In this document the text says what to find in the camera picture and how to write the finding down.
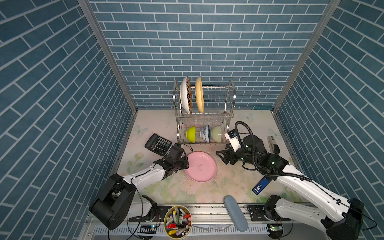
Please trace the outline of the pink plastic plate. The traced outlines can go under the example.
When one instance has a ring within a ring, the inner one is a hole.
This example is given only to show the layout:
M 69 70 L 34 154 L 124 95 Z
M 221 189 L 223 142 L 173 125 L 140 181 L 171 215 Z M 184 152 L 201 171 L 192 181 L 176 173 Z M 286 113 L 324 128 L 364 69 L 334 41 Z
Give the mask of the pink plastic plate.
M 189 168 L 185 170 L 186 175 L 198 183 L 211 181 L 217 173 L 215 160 L 207 153 L 197 151 L 188 156 Z

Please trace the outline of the white patterned large bowl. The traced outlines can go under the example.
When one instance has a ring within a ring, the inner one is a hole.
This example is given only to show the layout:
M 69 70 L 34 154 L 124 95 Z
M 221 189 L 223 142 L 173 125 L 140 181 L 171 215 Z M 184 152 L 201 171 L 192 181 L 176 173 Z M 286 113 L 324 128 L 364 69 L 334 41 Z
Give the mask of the white patterned large bowl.
M 192 93 L 191 93 L 190 78 L 185 77 L 180 86 L 180 100 L 181 100 L 181 105 L 187 114 L 191 113 L 191 108 L 192 108 L 191 97 L 192 97 Z

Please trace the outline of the yellow plastic plate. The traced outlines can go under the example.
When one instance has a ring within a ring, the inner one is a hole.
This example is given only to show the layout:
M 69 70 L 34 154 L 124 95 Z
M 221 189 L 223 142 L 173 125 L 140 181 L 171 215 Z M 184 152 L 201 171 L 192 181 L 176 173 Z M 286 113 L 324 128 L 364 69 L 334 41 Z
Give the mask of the yellow plastic plate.
M 195 84 L 195 95 L 196 95 L 196 103 L 197 107 L 200 113 L 204 113 L 204 94 L 203 94 L 203 84 L 202 84 L 202 78 L 198 77 L 196 79 Z

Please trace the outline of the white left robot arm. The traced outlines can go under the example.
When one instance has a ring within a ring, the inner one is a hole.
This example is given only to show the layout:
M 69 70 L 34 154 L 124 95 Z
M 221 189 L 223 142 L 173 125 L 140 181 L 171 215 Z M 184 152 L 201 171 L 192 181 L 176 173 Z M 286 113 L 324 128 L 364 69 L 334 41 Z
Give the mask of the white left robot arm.
M 89 211 L 108 230 L 114 230 L 126 217 L 143 217 L 150 211 L 153 204 L 141 196 L 142 189 L 188 168 L 188 156 L 182 144 L 176 143 L 151 167 L 124 177 L 111 175 L 90 203 Z

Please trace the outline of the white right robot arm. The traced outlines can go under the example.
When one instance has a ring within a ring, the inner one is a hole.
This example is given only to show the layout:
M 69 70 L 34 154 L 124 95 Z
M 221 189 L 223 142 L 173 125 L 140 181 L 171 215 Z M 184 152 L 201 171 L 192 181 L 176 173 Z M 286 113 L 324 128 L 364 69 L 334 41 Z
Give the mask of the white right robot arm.
M 270 221 L 291 219 L 317 228 L 331 240 L 356 240 L 362 230 L 364 204 L 356 199 L 347 199 L 301 173 L 294 165 L 275 153 L 266 152 L 263 143 L 256 136 L 243 140 L 235 132 L 225 134 L 229 143 L 216 154 L 227 165 L 237 162 L 253 165 L 253 170 L 263 178 L 253 187 L 258 195 L 267 185 L 276 181 L 294 190 L 313 207 L 296 204 L 284 198 L 271 195 L 263 207 L 265 217 Z

